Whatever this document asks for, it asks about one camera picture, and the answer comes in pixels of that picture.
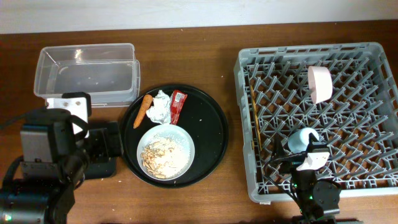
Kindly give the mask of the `wooden chopstick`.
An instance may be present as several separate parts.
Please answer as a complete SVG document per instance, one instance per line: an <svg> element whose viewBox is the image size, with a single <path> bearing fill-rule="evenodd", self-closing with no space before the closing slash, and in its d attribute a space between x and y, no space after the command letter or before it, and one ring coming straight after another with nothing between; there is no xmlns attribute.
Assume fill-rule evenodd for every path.
<svg viewBox="0 0 398 224"><path fill-rule="evenodd" d="M251 92L251 100L252 100L252 107L253 107L253 114L254 114L254 124L256 128L256 136L257 136L257 141L259 145L259 150L262 151L262 142L261 142L261 133L259 129L259 121L258 121L258 116L257 116L257 107L256 107L256 101L254 99L254 90L252 85L249 86L250 92Z"/></svg>

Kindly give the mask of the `orange carrot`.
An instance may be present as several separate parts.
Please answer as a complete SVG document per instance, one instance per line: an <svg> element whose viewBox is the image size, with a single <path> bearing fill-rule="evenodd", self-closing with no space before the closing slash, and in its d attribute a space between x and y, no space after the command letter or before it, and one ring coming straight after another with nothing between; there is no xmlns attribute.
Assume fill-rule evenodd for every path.
<svg viewBox="0 0 398 224"><path fill-rule="evenodd" d="M134 120L133 128L136 129L142 123L144 116L146 115L146 111L150 108L152 104L153 96L145 95L142 99L141 107L139 108L136 119Z"/></svg>

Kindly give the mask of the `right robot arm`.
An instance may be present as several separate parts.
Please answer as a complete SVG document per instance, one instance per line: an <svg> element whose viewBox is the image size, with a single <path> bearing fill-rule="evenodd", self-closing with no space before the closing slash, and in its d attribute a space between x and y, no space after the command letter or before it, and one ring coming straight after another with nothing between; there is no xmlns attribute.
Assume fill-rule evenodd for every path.
<svg viewBox="0 0 398 224"><path fill-rule="evenodd" d="M278 137L274 138L271 164L280 165L281 174L291 175L289 189L285 193L298 205L300 215L292 223L336 223L340 212L341 185L331 179L319 179L316 171L325 166L330 153L327 144L309 134L304 151L286 154Z"/></svg>

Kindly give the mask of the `rice and food scraps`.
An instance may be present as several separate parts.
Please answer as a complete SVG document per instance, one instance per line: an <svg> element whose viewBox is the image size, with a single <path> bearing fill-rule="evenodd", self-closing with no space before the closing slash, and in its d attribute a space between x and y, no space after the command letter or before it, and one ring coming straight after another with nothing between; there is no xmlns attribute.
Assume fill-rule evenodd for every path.
<svg viewBox="0 0 398 224"><path fill-rule="evenodd" d="M151 177L167 180L182 174L192 157L190 148L181 141L158 137L142 148L139 158Z"/></svg>

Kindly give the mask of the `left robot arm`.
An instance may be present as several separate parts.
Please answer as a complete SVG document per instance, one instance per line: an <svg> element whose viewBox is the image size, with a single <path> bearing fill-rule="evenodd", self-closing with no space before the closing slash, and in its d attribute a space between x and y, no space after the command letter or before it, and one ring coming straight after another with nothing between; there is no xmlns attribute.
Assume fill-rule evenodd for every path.
<svg viewBox="0 0 398 224"><path fill-rule="evenodd" d="M2 182L1 223L66 223L74 191L113 176L123 153L117 122L89 125L65 109L27 114L21 142Z"/></svg>

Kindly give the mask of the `red snack wrapper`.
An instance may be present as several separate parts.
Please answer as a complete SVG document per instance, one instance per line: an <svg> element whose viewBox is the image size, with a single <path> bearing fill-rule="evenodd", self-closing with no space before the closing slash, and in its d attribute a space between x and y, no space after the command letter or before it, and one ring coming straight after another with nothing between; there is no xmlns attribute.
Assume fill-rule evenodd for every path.
<svg viewBox="0 0 398 224"><path fill-rule="evenodd" d="M176 125L178 123L178 119L180 117L180 113L183 108L184 102L187 99L187 96L187 94L179 90L174 90L172 94L172 102L170 105L171 124Z"/></svg>

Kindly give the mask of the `grey plate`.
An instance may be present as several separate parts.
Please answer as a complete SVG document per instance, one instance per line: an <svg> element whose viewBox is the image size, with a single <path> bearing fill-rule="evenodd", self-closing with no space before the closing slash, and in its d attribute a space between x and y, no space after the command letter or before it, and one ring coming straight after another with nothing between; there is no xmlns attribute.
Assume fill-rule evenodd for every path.
<svg viewBox="0 0 398 224"><path fill-rule="evenodd" d="M183 128L176 126L176 125L172 125L172 124L161 124L161 125L154 126L153 128L150 128L148 131L146 131L144 133L143 137L141 137L141 139L138 143L137 152L136 152L137 162L139 164L139 167L141 168L141 171L143 171L151 179L159 180L161 182L165 182L168 180L174 180L174 179L167 179L167 180L155 179L155 178L151 177L146 171L144 171L144 168L141 165L141 160L139 158L139 154L142 152L142 148L146 144L154 141L155 138L158 138L158 137L172 138L174 140L181 141L185 147L190 148L192 158L190 159L190 163L189 163L188 167L183 171L182 174L178 175L174 179L181 177L184 173L186 173L186 171L189 170L190 166L193 164L193 160L195 157L195 145L193 143L193 139L191 138L191 136Z"/></svg>

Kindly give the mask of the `white tissue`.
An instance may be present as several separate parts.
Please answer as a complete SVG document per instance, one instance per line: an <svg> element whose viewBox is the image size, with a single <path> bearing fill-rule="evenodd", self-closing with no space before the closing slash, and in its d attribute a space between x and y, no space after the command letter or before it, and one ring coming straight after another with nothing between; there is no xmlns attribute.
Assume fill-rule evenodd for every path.
<svg viewBox="0 0 398 224"><path fill-rule="evenodd" d="M147 117L153 123L170 124L171 123L171 98L162 90L153 98L153 105L146 111Z"/></svg>

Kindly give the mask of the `blue cup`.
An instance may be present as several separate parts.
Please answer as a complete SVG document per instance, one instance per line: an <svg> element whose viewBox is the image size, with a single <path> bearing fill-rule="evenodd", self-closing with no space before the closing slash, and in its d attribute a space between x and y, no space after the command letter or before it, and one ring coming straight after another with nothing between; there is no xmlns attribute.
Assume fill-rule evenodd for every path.
<svg viewBox="0 0 398 224"><path fill-rule="evenodd" d="M309 135L313 134L319 140L319 134L312 128L303 128L294 132L288 138L288 147L292 153L300 153L307 150L309 145Z"/></svg>

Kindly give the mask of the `pink bowl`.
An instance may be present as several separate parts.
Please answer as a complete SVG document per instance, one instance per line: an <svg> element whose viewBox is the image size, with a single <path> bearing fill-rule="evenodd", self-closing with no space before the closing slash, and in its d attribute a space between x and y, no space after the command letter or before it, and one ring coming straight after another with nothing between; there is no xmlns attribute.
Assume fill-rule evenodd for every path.
<svg viewBox="0 0 398 224"><path fill-rule="evenodd" d="M326 67L309 66L308 87L313 104L329 100L333 93L331 73Z"/></svg>

